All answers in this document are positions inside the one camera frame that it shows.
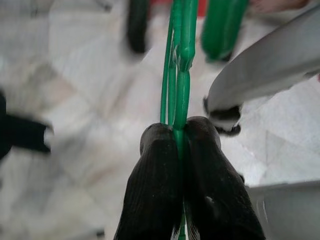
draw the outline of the marble floor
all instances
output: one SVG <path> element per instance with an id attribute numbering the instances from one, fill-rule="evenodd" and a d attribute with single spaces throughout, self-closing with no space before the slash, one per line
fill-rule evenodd
<path id="1" fill-rule="evenodd" d="M 159 119 L 168 18 L 152 22 L 151 49 L 128 57 L 125 2 L 110 12 L 94 0 L 48 0 L 48 11 L 0 11 L 0 86 L 8 111 L 54 128 L 52 154 L 13 149 L 0 166 L 1 240 L 90 240 L 96 229 L 113 239 L 128 176 L 139 159 L 143 130 Z M 237 52 L 291 18 L 248 16 Z M 221 64 L 205 63 L 199 46 L 191 69 L 189 115 Z M 320 83 L 281 92 L 242 120 L 222 149 L 249 186 L 319 179 Z"/>

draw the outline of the green object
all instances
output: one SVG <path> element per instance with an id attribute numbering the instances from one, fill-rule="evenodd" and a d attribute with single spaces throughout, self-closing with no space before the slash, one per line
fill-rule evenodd
<path id="1" fill-rule="evenodd" d="M 208 0 L 201 45 L 208 61 L 232 54 L 248 0 Z"/>
<path id="2" fill-rule="evenodd" d="M 198 0 L 174 0 L 166 42 L 160 121 L 172 126 L 180 161 L 189 106 L 189 69 L 196 54 L 197 11 Z M 179 240 L 186 239 L 185 219 L 183 214 Z"/>

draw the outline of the red object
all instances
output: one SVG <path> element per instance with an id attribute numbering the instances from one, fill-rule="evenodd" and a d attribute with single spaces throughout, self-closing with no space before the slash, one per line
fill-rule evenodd
<path id="1" fill-rule="evenodd" d="M 150 0 L 150 5 L 171 4 L 172 0 Z M 198 17 L 204 17 L 207 11 L 207 0 L 198 0 Z"/>

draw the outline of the green plastic-coated wire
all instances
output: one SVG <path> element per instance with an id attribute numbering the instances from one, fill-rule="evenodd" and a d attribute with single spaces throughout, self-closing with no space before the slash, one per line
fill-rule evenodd
<path id="1" fill-rule="evenodd" d="M 160 122 L 165 124 L 167 120 L 172 126 L 180 162 L 184 154 L 184 126 L 189 107 L 189 70 L 196 53 L 197 12 L 198 0 L 173 0 L 164 59 Z M 183 208 L 179 240 L 186 239 L 185 224 Z"/>

